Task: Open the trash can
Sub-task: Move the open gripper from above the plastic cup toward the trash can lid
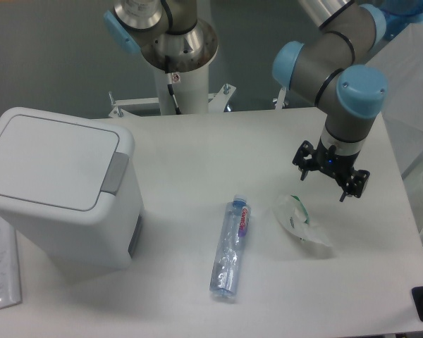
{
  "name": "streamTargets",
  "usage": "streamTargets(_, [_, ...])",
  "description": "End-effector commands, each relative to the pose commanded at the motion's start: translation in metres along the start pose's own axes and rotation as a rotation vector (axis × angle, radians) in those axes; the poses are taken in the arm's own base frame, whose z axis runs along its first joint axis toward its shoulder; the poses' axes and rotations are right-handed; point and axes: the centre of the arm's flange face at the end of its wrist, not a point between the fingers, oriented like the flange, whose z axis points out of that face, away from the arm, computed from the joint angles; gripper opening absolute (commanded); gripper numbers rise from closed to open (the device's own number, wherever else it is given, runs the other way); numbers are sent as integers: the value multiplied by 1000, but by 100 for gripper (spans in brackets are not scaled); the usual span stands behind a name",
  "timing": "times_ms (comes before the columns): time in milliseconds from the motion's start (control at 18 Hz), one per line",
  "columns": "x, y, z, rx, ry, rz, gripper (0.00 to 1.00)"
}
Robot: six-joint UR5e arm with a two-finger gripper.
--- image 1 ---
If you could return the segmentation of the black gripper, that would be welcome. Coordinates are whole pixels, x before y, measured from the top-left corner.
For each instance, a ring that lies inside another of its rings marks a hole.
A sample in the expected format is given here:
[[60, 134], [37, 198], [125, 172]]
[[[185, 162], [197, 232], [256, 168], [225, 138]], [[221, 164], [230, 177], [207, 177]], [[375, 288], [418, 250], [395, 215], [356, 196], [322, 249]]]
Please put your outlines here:
[[360, 198], [366, 189], [370, 172], [368, 170], [354, 170], [356, 154], [350, 156], [333, 153], [321, 141], [317, 148], [305, 140], [298, 148], [293, 165], [301, 172], [300, 179], [305, 180], [310, 171], [319, 171], [342, 184], [343, 193], [339, 199], [344, 202], [346, 197]]

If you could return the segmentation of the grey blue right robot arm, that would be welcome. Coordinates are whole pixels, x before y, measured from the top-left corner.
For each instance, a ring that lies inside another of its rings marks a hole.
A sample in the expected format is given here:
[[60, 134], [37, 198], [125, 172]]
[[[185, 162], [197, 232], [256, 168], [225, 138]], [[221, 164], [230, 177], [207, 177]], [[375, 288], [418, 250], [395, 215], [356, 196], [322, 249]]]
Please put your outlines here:
[[301, 1], [321, 36], [311, 44], [287, 43], [272, 67], [274, 79], [326, 114], [318, 146], [303, 144], [294, 159], [303, 176], [318, 170], [347, 187], [369, 176], [354, 163], [380, 113], [388, 81], [360, 64], [386, 31], [373, 5], [356, 1]]

